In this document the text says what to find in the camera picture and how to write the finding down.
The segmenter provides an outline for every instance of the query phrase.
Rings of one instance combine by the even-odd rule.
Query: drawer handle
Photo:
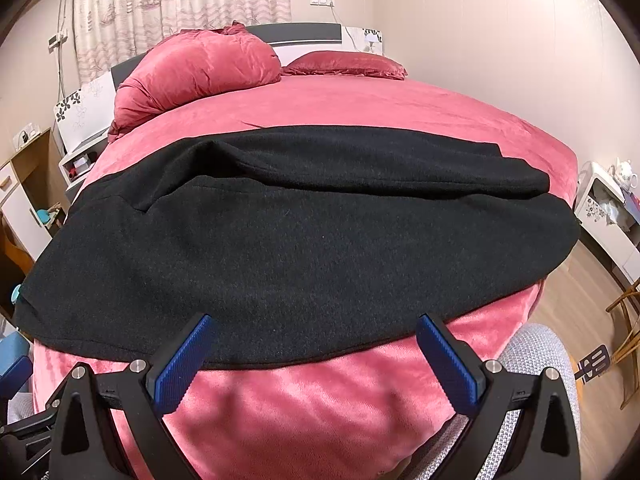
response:
[[[33,216],[33,219],[36,221],[36,224],[38,224],[38,227],[44,227],[44,225],[42,225],[42,222],[38,219],[36,213],[33,212],[33,209],[29,208],[29,213],[31,213],[31,216]]]

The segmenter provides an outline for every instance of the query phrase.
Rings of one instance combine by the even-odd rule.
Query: headboard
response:
[[[347,30],[339,23],[267,23],[251,25],[247,30],[273,47],[282,66],[315,50],[357,51],[354,37],[359,40],[361,36],[364,40],[368,32],[377,33],[380,38],[377,31],[352,27]],[[139,54],[111,67],[113,85],[116,88],[133,72],[143,57],[145,54]]]

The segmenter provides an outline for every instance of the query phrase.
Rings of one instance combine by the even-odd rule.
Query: wooden floor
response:
[[[625,337],[622,313],[605,309],[621,293],[620,286],[593,254],[578,242],[545,283],[540,304],[530,320],[558,334],[569,354],[579,360],[601,344],[613,352]],[[582,480],[604,480],[640,425],[640,393],[623,410],[623,378],[631,384],[631,358],[625,366],[584,385],[580,404]]]

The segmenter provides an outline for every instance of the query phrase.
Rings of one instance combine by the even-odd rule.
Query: gray headboard panel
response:
[[[270,45],[304,43],[342,43],[342,27],[339,23],[267,23],[251,25],[247,30]],[[139,54],[111,67],[113,85],[118,88],[138,63],[145,57]]]

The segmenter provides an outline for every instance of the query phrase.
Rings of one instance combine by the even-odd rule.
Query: pink bed sheet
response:
[[[552,193],[569,204],[575,196],[574,153],[531,124],[419,82],[343,75],[284,77],[167,112],[109,145],[86,183],[182,137],[284,124],[392,126],[496,142],[503,155],[546,171]],[[541,289],[535,284],[449,327],[482,359],[495,358],[526,322]],[[125,366],[36,343],[37,410],[78,360],[97,373]],[[321,363],[201,371],[178,410],[164,420],[205,480],[372,480],[411,455],[452,415],[415,337],[409,337]],[[124,416],[114,416],[134,468],[141,479],[150,478]]]

